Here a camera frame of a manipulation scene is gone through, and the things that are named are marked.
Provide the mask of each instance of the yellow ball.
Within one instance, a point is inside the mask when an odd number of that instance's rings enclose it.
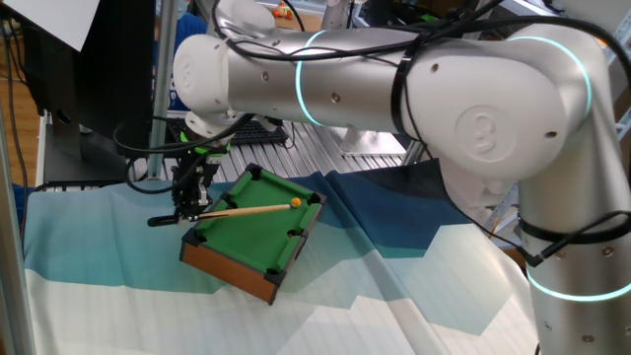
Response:
[[[300,207],[300,204],[301,204],[300,198],[298,197],[292,198],[292,207],[298,208]]]

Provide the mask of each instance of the black cable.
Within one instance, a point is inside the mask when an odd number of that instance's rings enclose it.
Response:
[[[204,159],[206,159],[206,156],[208,155],[208,153],[206,154],[202,154],[199,156],[199,158],[197,158],[195,160],[195,162],[190,166],[190,169],[188,169],[188,171],[184,174],[183,177],[181,177],[181,179],[179,181],[177,181],[176,183],[172,184],[169,187],[165,187],[165,188],[160,188],[157,190],[148,190],[148,189],[144,189],[141,187],[136,186],[133,182],[131,182],[131,179],[129,179],[129,171],[131,170],[131,168],[133,167],[134,163],[136,162],[135,159],[129,160],[129,163],[127,163],[127,167],[125,168],[125,183],[131,187],[132,189],[134,189],[135,191],[138,191],[140,193],[144,193],[144,194],[160,194],[160,193],[165,193],[165,192],[169,192],[171,190],[173,190],[176,187],[181,187],[184,182],[193,174],[195,173],[195,169],[197,168],[197,166],[199,164],[201,164],[201,162],[204,161]]]
[[[235,30],[235,29],[231,29],[231,28],[229,28],[229,27],[222,26],[220,29],[223,29],[223,30],[228,30],[228,31],[232,31],[232,32],[234,32],[235,34],[237,34],[237,35],[239,35],[239,36],[248,36],[248,37],[251,37],[251,38],[256,38],[256,37],[255,37],[255,36],[253,36],[253,35],[246,35],[246,34],[242,34],[241,32],[239,32],[239,31],[237,31],[237,30]]]
[[[0,17],[0,25],[3,24],[3,19]],[[22,156],[22,149],[20,148],[20,138],[18,137],[18,124],[16,123],[15,110],[13,107],[13,73],[11,72],[11,58],[9,57],[9,49],[11,47],[11,43],[7,37],[7,32],[4,30],[4,26],[2,26],[2,38],[4,40],[5,47],[5,60],[7,61],[8,71],[8,83],[9,83],[9,115],[11,117],[11,130],[13,131],[13,141],[16,146],[16,153],[18,155],[18,161],[20,162],[20,168],[22,169],[22,184],[24,185],[24,210],[22,214],[22,230],[20,233],[22,239],[22,247],[24,249],[24,235],[25,228],[27,225],[27,211],[29,209],[29,177],[27,175],[27,165],[24,162],[24,157]]]
[[[169,143],[169,144],[165,144],[159,147],[155,147],[155,148],[148,148],[148,149],[143,149],[143,148],[134,148],[134,147],[130,147],[128,145],[125,145],[123,143],[120,142],[120,140],[118,139],[118,135],[120,130],[122,129],[122,127],[124,127],[125,125],[125,121],[120,122],[120,124],[118,124],[116,126],[116,128],[114,129],[114,132],[112,134],[112,139],[114,141],[114,143],[116,143],[117,146],[119,146],[122,149],[126,149],[130,152],[135,152],[135,153],[142,153],[142,154],[168,154],[168,153],[177,153],[177,152],[186,152],[189,151],[191,149],[197,148],[197,147],[201,147],[203,145],[209,144],[209,143],[213,143],[216,142],[218,140],[224,139],[232,134],[235,134],[239,129],[241,129],[246,123],[248,123],[250,120],[252,120],[252,118],[254,117],[254,115],[252,113],[245,113],[243,116],[241,116],[235,123],[233,123],[233,125],[231,125],[230,127],[224,129],[223,131],[217,133],[216,135],[210,137],[210,138],[206,138],[206,139],[201,139],[195,142],[190,142],[190,143]]]
[[[296,8],[294,7],[294,5],[292,5],[292,3],[289,2],[289,0],[283,0],[283,2],[294,13],[294,15],[296,15],[296,21],[298,21],[298,26],[300,26],[300,31],[304,32],[305,25],[303,25],[303,19],[300,18],[300,15],[298,14],[298,11],[296,11]]]
[[[292,145],[288,147],[286,142],[283,142],[283,147],[286,150],[292,149],[296,146],[296,126],[294,125],[293,121],[291,122],[291,126],[292,126],[292,138],[290,140],[292,142]]]
[[[18,36],[16,35],[16,30],[13,27],[13,21],[12,20],[9,20],[9,28],[11,29],[11,37],[16,42],[16,51],[18,52],[18,61],[17,61],[17,63],[18,63],[18,66],[20,67],[20,70],[18,70],[18,74],[20,73],[20,71],[22,71],[22,73],[24,74],[25,71],[24,71],[24,63],[22,61],[22,52],[20,51],[20,40],[18,39]],[[24,85],[27,84],[27,78],[26,77],[25,77],[24,81],[22,79],[20,79],[20,81]]]

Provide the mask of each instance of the computer monitor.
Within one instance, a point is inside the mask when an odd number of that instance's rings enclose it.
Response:
[[[146,147],[152,117],[155,1],[102,0],[81,52],[26,19],[24,71],[46,127],[44,181],[122,181],[125,161],[111,140]],[[80,133],[80,125],[92,130]]]

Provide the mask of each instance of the keyboard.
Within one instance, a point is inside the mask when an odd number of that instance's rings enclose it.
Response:
[[[275,131],[270,132],[263,128],[257,120],[251,120],[237,131],[230,142],[232,144],[283,143],[285,140],[287,140],[287,133],[283,127],[278,127]]]
[[[174,118],[169,121],[169,131],[172,135],[172,142],[180,142],[179,134],[186,127],[186,122],[182,118]],[[270,132],[257,120],[251,120],[237,131],[231,144],[248,144],[248,143],[283,143],[287,140],[288,135],[283,127],[276,128]]]

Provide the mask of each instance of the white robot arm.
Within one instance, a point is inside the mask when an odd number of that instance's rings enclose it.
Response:
[[[414,37],[364,29],[272,35],[256,42],[291,52],[303,47],[351,50]],[[550,164],[585,118],[590,94],[583,73],[587,69],[552,44],[557,43],[553,37],[578,51],[585,46],[585,53],[600,51],[588,35],[546,26],[528,28],[504,42],[433,44],[407,77],[412,116],[423,138],[463,167],[490,178],[527,178]],[[398,63],[402,55],[380,58]],[[206,122],[214,113],[233,109],[320,125],[402,131],[418,138],[404,95],[395,107],[398,122],[392,116],[396,71],[396,66],[362,57],[251,60],[220,39],[198,35],[176,54],[175,86],[182,101]]]
[[[363,29],[275,34],[240,45],[314,54],[414,37]],[[227,111],[352,125],[422,138],[476,174],[518,180],[522,236],[532,254],[603,214],[631,210],[606,64],[589,35],[538,25],[501,42],[432,43],[411,63],[400,95],[403,51],[375,56],[393,65],[364,57],[253,59],[198,35],[179,47],[175,85],[194,112],[189,125],[202,136],[231,121],[217,118]],[[631,354],[628,227],[625,217],[612,218],[528,268],[543,354]]]

